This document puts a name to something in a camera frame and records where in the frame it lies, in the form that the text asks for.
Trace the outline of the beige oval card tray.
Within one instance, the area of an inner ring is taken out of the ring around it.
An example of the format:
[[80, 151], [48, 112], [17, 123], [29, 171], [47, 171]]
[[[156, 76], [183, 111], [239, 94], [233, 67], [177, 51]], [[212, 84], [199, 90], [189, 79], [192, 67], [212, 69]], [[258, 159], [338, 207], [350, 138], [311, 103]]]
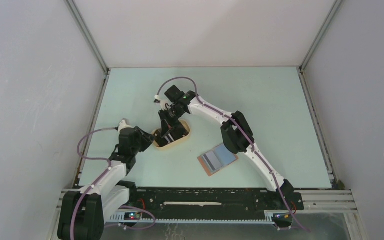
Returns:
[[184, 142], [190, 136], [190, 126], [184, 120], [179, 120], [180, 125], [169, 127], [166, 133], [162, 133], [162, 128], [155, 129], [151, 132], [154, 137], [153, 146], [160, 150], [166, 150]]

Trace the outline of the pink leather card holder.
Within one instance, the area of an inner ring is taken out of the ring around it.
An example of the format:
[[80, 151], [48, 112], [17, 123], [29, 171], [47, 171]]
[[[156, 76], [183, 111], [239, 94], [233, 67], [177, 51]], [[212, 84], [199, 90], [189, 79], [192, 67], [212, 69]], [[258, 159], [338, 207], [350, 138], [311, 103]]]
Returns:
[[211, 177], [239, 159], [221, 143], [197, 157], [206, 174]]

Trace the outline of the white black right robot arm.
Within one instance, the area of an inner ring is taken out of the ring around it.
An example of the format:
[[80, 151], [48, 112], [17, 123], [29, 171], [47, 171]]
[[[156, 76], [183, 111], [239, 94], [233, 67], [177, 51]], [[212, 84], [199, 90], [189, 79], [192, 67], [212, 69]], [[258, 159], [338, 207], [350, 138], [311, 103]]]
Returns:
[[271, 204], [277, 209], [284, 209], [290, 204], [295, 188], [259, 150], [253, 131], [242, 112], [225, 111], [208, 103], [194, 91], [185, 93], [175, 85], [165, 92], [165, 96], [168, 100], [159, 95], [154, 97], [154, 102], [161, 106], [158, 112], [161, 127], [154, 132], [154, 142], [159, 148], [173, 145], [188, 135], [180, 121], [184, 114], [207, 118], [220, 125], [221, 137], [227, 150], [233, 154], [245, 154], [254, 164], [266, 181], [266, 188], [273, 192], [270, 196]]

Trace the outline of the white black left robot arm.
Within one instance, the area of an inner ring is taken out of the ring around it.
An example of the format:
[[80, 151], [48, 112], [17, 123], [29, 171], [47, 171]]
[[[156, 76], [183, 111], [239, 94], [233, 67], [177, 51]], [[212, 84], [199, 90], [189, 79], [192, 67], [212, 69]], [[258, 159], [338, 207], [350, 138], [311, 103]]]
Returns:
[[118, 144], [106, 159], [105, 170], [92, 183], [63, 196], [57, 228], [60, 240], [99, 240], [107, 221], [121, 206], [136, 206], [135, 183], [120, 182], [133, 169], [137, 154], [146, 151], [155, 137], [137, 126], [115, 130]]

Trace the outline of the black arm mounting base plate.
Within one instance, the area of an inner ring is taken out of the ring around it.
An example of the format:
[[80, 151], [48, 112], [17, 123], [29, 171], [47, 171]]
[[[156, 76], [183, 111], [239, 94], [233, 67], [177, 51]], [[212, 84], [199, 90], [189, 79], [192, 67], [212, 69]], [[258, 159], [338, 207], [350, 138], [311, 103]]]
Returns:
[[282, 200], [277, 192], [265, 188], [139, 187], [131, 197], [128, 206], [149, 211], [155, 218], [264, 220], [269, 211], [305, 208], [300, 193]]

